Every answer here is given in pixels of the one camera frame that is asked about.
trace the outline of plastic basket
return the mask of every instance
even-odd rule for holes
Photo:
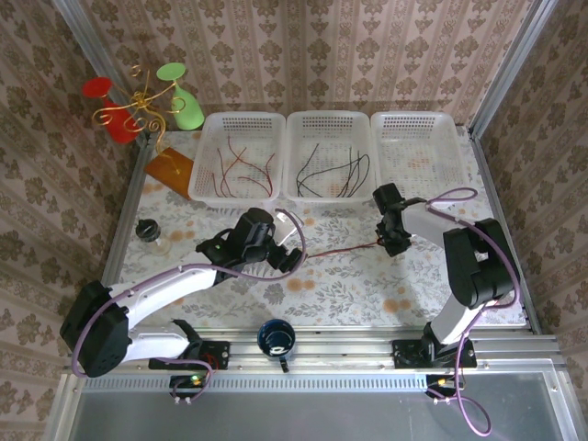
[[[298,205],[356,204],[372,198],[378,159],[365,114],[338,110],[296,112],[288,116],[286,133],[288,148],[282,185],[286,198]],[[345,165],[350,163],[350,155],[354,161],[364,154],[369,157],[369,169],[364,159],[349,179],[352,170]],[[302,187],[299,194],[297,178],[302,181],[309,175],[304,181],[307,187]],[[353,185],[355,194],[351,196]]]
[[[467,183],[453,119],[439,112],[379,112],[371,117],[379,184],[405,198],[433,198]]]
[[[266,207],[279,195],[285,132],[286,119],[277,113],[224,112],[208,116],[194,159],[188,195],[215,209]],[[229,143],[237,155],[244,151],[242,159],[257,168],[242,162],[231,166],[236,157]],[[273,189],[264,174],[272,154],[267,170]],[[269,196],[264,187],[272,190]]]

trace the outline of small jar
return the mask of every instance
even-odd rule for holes
[[[172,243],[162,234],[162,229],[153,219],[139,219],[135,233],[154,255],[166,255],[172,249]]]

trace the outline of patterned wallpaper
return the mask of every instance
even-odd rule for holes
[[[40,439],[62,316],[100,277],[135,149],[94,130],[94,76],[50,2],[0,2],[0,439]]]
[[[183,62],[208,113],[394,108],[456,123],[475,113],[530,3],[82,0],[123,73]]]
[[[588,1],[559,0],[482,145],[588,416]]]

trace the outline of robotic arm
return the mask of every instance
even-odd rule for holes
[[[395,366],[453,366],[461,335],[485,305],[495,304],[513,289],[513,281],[502,260],[481,237],[454,221],[431,213],[424,199],[406,200],[394,184],[378,188],[374,199],[383,215],[377,233],[388,254],[394,256],[406,251],[411,246],[412,234],[444,248],[453,294],[441,312],[425,326],[420,341],[393,342]],[[481,220],[475,226],[496,242],[515,267],[498,221]],[[471,343],[466,345],[467,352],[471,348]]]
[[[201,243],[195,253],[190,253],[156,276],[107,288],[98,281],[89,283],[82,288],[67,314],[60,335],[74,350],[96,311],[130,290],[133,295],[122,296],[121,300],[110,305],[96,319],[85,337],[79,355],[85,374],[88,377],[99,377],[118,364],[135,359],[198,359],[206,342],[199,338],[187,322],[174,321],[174,325],[185,335],[175,329],[155,331],[141,329],[137,325],[169,303],[234,277],[216,269],[198,268],[198,264],[227,268],[234,274],[240,273],[246,265],[267,260],[283,273],[291,271],[302,258],[302,252],[294,249],[288,253],[283,243],[294,231],[296,228],[293,223],[281,213],[274,219],[262,209],[249,209],[234,229],[220,232]]]

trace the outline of black lid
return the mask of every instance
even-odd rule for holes
[[[162,229],[159,228],[157,222],[153,219],[139,219],[137,228],[135,228],[135,234],[143,242],[153,242],[162,233]]]

